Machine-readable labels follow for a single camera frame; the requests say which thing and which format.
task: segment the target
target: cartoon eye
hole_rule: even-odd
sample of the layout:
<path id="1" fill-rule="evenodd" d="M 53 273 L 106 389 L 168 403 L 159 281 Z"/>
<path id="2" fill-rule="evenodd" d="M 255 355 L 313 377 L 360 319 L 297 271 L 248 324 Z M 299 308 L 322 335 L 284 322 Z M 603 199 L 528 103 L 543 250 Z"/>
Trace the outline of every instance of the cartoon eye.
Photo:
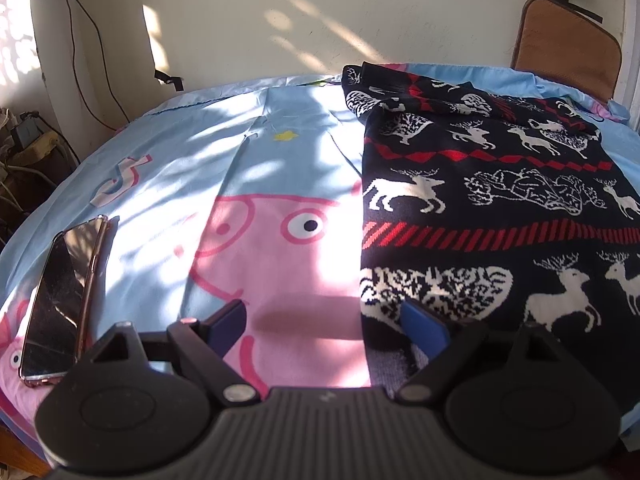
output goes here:
<path id="1" fill-rule="evenodd" d="M 202 232 L 197 258 L 219 253 L 233 244 L 254 220 L 255 205 L 247 197 L 219 197 Z"/>
<path id="2" fill-rule="evenodd" d="M 15 350 L 9 357 L 9 365 L 14 370 L 20 368 L 20 361 L 22 361 L 22 350 Z"/>
<path id="3" fill-rule="evenodd" d="M 300 209 L 282 221 L 280 232 L 292 244 L 310 244 L 324 236 L 326 224 L 319 209 Z"/>

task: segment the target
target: bed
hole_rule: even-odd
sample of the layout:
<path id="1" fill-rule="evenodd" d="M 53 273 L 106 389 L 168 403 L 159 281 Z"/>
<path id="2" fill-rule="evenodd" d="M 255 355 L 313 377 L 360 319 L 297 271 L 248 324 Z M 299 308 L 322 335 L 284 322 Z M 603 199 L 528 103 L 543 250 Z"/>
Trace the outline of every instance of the bed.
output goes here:
<path id="1" fill-rule="evenodd" d="M 640 138 L 619 105 L 507 68 L 392 67 L 566 99 L 597 123 L 640 192 Z M 43 456 L 33 417 L 47 393 L 17 375 L 30 297 L 54 235 L 97 214 L 113 228 L 91 339 L 121 320 L 164 330 L 242 297 L 251 321 L 226 360 L 261 394 L 274 384 L 370 383 L 359 291 L 364 126 L 339 79 L 256 80 L 173 98 L 89 156 L 30 215 L 0 255 L 0 418 L 28 447 Z M 622 430 L 639 419 L 640 404 Z"/>

